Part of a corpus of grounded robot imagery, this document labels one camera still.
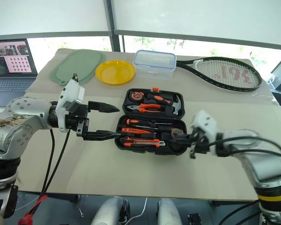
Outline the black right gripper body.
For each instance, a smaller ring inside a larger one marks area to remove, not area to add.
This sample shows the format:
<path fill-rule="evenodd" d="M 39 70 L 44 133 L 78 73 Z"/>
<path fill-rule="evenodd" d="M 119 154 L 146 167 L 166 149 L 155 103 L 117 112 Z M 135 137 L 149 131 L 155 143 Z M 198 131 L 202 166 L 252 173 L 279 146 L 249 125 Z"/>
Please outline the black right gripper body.
<path fill-rule="evenodd" d="M 195 159 L 196 153 L 207 154 L 210 152 L 209 140 L 205 136 L 197 136 L 197 139 L 190 146 L 190 158 Z"/>

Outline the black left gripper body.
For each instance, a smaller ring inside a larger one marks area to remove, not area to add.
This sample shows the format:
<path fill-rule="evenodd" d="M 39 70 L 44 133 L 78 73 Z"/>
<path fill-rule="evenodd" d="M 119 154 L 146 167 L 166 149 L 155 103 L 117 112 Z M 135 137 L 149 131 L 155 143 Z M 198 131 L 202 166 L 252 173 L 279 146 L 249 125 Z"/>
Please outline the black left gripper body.
<path fill-rule="evenodd" d="M 74 112 L 65 116 L 67 129 L 76 132 L 77 136 L 85 136 L 89 128 L 88 106 L 80 105 Z"/>

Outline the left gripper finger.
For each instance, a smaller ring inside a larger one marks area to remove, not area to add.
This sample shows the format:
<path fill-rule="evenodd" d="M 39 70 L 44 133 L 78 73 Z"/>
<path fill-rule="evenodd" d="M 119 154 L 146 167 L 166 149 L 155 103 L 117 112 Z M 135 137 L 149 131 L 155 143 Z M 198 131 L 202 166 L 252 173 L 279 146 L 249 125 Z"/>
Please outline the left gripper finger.
<path fill-rule="evenodd" d="M 87 132 L 83 135 L 83 140 L 85 141 L 105 141 L 109 139 L 114 139 L 120 136 L 119 133 L 115 133 L 107 130 L 97 130 L 96 132 Z"/>
<path fill-rule="evenodd" d="M 91 112 L 92 110 L 99 111 L 100 113 L 119 112 L 119 109 L 113 105 L 102 103 L 102 102 L 89 101 L 88 112 Z"/>

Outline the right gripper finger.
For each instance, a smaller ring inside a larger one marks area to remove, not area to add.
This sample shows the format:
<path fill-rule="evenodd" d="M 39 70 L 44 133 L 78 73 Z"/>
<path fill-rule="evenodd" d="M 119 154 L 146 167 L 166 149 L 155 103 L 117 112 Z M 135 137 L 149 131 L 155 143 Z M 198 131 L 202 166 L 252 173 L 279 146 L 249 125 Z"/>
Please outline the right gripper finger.
<path fill-rule="evenodd" d="M 176 139 L 170 139 L 169 142 L 177 145 L 191 145 L 194 142 L 194 139 L 176 138 Z"/>
<path fill-rule="evenodd" d="M 193 138 L 196 138 L 197 136 L 197 132 L 192 132 L 191 134 L 180 134 L 180 135 L 177 135 L 177 139 L 193 139 Z"/>

